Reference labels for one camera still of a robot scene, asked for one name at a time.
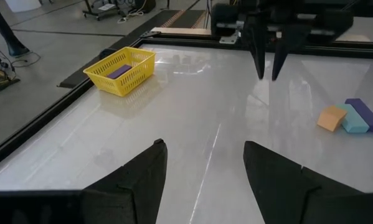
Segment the white table surface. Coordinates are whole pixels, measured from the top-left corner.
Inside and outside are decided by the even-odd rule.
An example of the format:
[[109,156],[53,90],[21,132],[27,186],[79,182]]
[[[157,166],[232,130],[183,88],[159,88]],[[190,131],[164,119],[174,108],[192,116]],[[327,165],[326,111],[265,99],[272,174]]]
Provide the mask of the white table surface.
[[263,223],[243,145],[269,149],[373,192],[373,134],[330,133],[322,109],[362,98],[373,111],[373,60],[290,55],[276,82],[249,52],[145,45],[155,75],[128,97],[91,88],[0,163],[0,190],[82,189],[158,138],[168,171],[157,223]]

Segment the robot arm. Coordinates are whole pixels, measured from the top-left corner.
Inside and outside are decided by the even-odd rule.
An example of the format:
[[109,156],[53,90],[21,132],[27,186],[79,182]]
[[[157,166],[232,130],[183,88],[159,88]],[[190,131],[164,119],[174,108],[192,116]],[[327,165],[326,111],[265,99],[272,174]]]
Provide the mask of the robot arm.
[[216,36],[240,36],[259,79],[264,76],[266,45],[273,42],[275,81],[291,50],[336,40],[352,27],[354,16],[373,17],[373,0],[239,0],[235,6],[213,7],[211,30]]

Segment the yellow plastic basket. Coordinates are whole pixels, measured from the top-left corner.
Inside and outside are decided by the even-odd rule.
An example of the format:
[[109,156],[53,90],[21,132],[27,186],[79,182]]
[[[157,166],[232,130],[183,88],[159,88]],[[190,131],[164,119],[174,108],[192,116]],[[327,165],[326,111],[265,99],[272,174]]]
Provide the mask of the yellow plastic basket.
[[[147,50],[124,47],[83,72],[98,89],[125,96],[153,74],[155,55],[156,53]],[[123,65],[131,65],[132,68],[115,80],[107,78]]]

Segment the orange block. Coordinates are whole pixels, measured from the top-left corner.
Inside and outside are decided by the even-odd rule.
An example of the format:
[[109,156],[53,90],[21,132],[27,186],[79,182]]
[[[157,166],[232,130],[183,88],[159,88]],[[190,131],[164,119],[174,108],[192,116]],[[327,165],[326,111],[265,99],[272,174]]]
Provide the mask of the orange block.
[[346,115],[346,110],[340,109],[336,106],[329,106],[322,111],[317,124],[324,129],[334,132],[338,127],[340,127]]

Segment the foam block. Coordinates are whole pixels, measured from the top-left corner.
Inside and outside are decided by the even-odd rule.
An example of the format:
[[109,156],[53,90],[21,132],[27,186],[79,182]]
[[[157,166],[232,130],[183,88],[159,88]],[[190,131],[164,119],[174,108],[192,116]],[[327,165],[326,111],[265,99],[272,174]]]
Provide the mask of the foam block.
[[109,74],[107,78],[116,79],[120,77],[122,74],[126,73],[132,67],[129,65],[123,65],[121,68],[115,70],[113,73]]
[[369,130],[369,125],[363,120],[352,105],[340,104],[336,106],[347,111],[347,115],[341,125],[348,133],[366,133],[367,130]]
[[369,125],[369,132],[373,132],[373,112],[361,99],[347,99],[346,104],[350,104],[359,113],[363,120]]
[[340,124],[346,115],[346,110],[340,109],[336,106],[330,106],[322,111],[317,124],[329,131],[335,131],[340,127]]

